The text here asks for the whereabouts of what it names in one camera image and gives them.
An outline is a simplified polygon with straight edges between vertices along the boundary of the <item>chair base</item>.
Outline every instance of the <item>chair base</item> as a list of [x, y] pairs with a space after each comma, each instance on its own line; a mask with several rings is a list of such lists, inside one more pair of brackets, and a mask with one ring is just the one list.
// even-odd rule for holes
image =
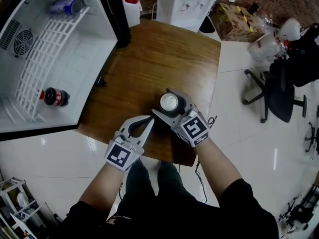
[[258, 96], [254, 97], [252, 100], [248, 101], [246, 99], [242, 100], [242, 104], [247, 106], [252, 104], [253, 102], [261, 99], [262, 97], [264, 98], [264, 102], [265, 102], [265, 117], [260, 119], [260, 123], [266, 123], [267, 119], [268, 119], [268, 103], [267, 103], [267, 97], [266, 97], [266, 88], [264, 86], [264, 84], [249, 70], [245, 70], [244, 73], [246, 75], [250, 75], [251, 78], [256, 82], [256, 84], [258, 85], [258, 87], [261, 89], [261, 94], [259, 94]]
[[303, 117], [305, 118], [307, 115], [307, 97], [304, 95], [304, 100], [294, 100], [294, 105], [301, 106], [303, 108]]
[[317, 151], [317, 154], [319, 154], [319, 128], [317, 128], [317, 132], [315, 135], [315, 130], [316, 130], [315, 127], [312, 125], [311, 122], [309, 122], [309, 125], [311, 127], [311, 136], [309, 138], [305, 137], [305, 141], [310, 141], [310, 144], [309, 144], [309, 148], [306, 149], [305, 152], [308, 153], [312, 145], [314, 145], [314, 147], [317, 145], [316, 151]]

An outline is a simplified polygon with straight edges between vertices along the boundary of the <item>can top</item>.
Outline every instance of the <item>can top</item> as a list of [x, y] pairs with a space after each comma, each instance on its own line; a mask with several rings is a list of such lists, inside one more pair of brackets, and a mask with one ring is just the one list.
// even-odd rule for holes
[[78, 15], [78, 14], [80, 14], [80, 12], [81, 12], [83, 6], [84, 6], [83, 0], [75, 0], [75, 1], [72, 3], [72, 7], [71, 7], [72, 15]]
[[168, 112], [171, 112], [177, 108], [178, 99], [177, 96], [172, 93], [164, 94], [160, 99], [160, 106]]

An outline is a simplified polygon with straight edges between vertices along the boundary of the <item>can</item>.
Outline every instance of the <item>can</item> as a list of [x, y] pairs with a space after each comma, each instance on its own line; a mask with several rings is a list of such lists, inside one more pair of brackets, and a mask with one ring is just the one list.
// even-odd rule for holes
[[84, 7], [84, 0], [58, 0], [50, 6], [50, 14], [78, 15]]
[[178, 98], [173, 93], [166, 93], [160, 99], [160, 106], [167, 112], [174, 111], [178, 106]]

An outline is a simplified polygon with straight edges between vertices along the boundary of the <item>refrigerator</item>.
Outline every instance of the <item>refrigerator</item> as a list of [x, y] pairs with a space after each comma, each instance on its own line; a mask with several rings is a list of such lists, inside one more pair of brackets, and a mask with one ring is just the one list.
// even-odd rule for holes
[[[50, 14], [55, 1], [0, 4], [2, 141], [76, 129], [104, 64], [130, 43], [123, 0], [84, 0], [76, 16]], [[66, 91], [68, 105], [45, 104], [49, 87]]]

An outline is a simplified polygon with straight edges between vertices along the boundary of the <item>white wire shelf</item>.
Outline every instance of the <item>white wire shelf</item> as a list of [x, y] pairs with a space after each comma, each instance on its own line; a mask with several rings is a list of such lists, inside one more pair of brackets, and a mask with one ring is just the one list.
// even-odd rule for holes
[[71, 33], [88, 12], [85, 7], [77, 16], [54, 15], [36, 40], [18, 81], [14, 98], [31, 118], [36, 115], [36, 107], [45, 80], [55, 59]]

